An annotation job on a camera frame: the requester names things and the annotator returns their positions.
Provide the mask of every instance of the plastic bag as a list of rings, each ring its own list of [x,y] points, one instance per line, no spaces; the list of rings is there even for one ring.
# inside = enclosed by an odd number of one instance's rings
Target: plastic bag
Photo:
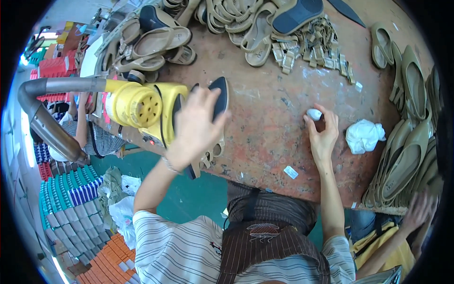
[[[128,196],[109,206],[109,214],[117,224],[117,231],[124,237],[129,249],[136,248],[136,231],[133,225],[134,197]]]
[[[136,196],[136,192],[142,184],[140,178],[135,178],[130,175],[121,176],[121,190],[129,195]]]
[[[375,149],[377,142],[386,141],[385,130],[381,123],[360,120],[347,128],[345,136],[352,154],[364,154]]]

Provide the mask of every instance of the yellow cloth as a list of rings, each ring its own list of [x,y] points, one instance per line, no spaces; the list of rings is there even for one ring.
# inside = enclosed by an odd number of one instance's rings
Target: yellow cloth
[[[399,229],[397,226],[394,226],[393,222],[388,222],[382,227],[382,231],[389,229],[379,238],[377,238],[373,243],[369,245],[369,247],[355,259],[355,264],[357,269],[360,269],[361,266],[371,257],[371,255],[382,245],[384,244],[392,235],[394,235],[397,230]],[[375,230],[372,231],[370,234],[365,236],[364,238],[360,239],[356,243],[353,244],[353,251],[357,253],[363,247],[365,247],[371,240],[373,240],[377,234]],[[401,278],[405,278],[405,276],[410,272],[411,268],[415,265],[415,257],[411,253],[410,246],[408,245],[407,241],[404,241],[395,251],[393,251],[388,259],[385,261],[385,264],[378,270],[378,272],[382,272],[388,269],[391,269],[397,265],[402,265],[402,275]]]

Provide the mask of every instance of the yellow blower motor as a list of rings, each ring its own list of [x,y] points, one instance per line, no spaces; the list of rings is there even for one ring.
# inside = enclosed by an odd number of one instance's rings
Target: yellow blower motor
[[[167,148],[175,139],[175,114],[186,101],[189,90],[179,83],[146,83],[145,86],[161,94],[162,111],[155,124],[147,128],[139,128],[139,131],[152,144]]]
[[[178,83],[127,82],[107,96],[106,111],[118,124],[138,128],[152,144],[167,147],[175,138],[175,113],[188,93]]]

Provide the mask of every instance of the workbench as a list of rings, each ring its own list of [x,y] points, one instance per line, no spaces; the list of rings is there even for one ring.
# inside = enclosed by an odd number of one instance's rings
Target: workbench
[[[433,59],[416,25],[392,0],[351,0],[347,3],[370,27],[385,24],[401,52],[410,45],[418,56],[424,78],[430,74]],[[314,103],[333,110],[339,116],[339,138],[332,154],[337,186],[344,207],[362,208],[361,196],[369,186],[385,142],[373,152],[352,155],[345,140],[348,126],[360,119],[381,123],[389,135],[400,120],[388,97],[394,82],[394,67],[376,68],[371,58],[370,30],[339,14],[324,1],[324,12],[335,27],[340,52],[352,64],[359,84],[350,85],[338,70],[311,68],[301,58],[289,75],[281,72],[271,53],[259,68],[247,64],[244,52],[232,44],[228,34],[214,35],[205,26],[192,22],[189,45],[198,59],[191,66],[166,63],[160,70],[160,82],[179,82],[191,88],[195,83],[208,86],[225,76],[230,86],[231,121],[225,127],[226,147],[215,158],[209,173],[279,194],[320,202],[320,178],[314,164],[308,129],[303,115]],[[104,119],[92,120],[114,135],[118,124]],[[145,150],[163,153],[163,148],[142,140],[133,127],[123,127],[124,140]],[[298,176],[284,172],[291,166]],[[381,212],[403,214],[404,208]]]

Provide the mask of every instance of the factory floor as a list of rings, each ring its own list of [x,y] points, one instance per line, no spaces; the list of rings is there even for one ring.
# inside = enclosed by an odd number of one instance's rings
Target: factory floor
[[[108,155],[103,159],[91,156],[91,165],[96,173],[103,175],[109,167],[116,166],[122,174],[139,177],[142,180],[159,161],[159,155],[143,151],[129,154],[123,159]],[[170,185],[166,197],[158,206],[158,214],[175,223],[185,223],[205,215],[223,226],[224,218],[221,212],[227,205],[227,182],[225,179],[202,172],[200,178],[190,180],[185,175],[178,175]],[[315,228],[309,234],[309,239],[318,249],[322,246],[320,216]]]

